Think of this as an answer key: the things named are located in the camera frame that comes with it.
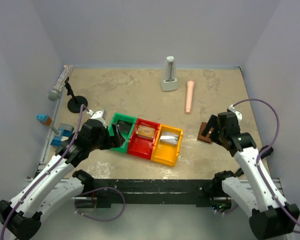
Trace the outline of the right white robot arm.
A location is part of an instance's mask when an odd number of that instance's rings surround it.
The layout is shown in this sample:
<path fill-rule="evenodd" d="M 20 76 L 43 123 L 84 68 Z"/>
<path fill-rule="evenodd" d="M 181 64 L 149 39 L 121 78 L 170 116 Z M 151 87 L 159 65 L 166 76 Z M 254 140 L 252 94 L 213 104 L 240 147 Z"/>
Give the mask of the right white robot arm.
<path fill-rule="evenodd" d="M 265 240 L 292 233 L 300 210 L 296 204 L 288 203 L 257 160 L 257 145 L 249 133 L 241 132 L 237 113 L 211 115 L 202 136 L 224 147 L 243 170 L 250 190 L 231 171 L 215 174 L 213 189 L 229 195 L 246 213 L 254 236 Z"/>

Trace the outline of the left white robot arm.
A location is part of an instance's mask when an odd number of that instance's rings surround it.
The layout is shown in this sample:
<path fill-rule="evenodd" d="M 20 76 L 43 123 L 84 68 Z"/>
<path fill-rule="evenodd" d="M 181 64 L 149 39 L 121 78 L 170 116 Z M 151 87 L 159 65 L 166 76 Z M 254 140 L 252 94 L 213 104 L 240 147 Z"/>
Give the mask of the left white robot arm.
<path fill-rule="evenodd" d="M 75 168 L 94 150 L 119 148 L 125 143 L 116 123 L 111 131 L 103 118 L 90 118 L 63 141 L 46 167 L 11 200 L 0 201 L 1 237 L 9 230 L 18 240 L 31 239 L 44 219 L 66 200 L 90 194 L 94 178 Z"/>

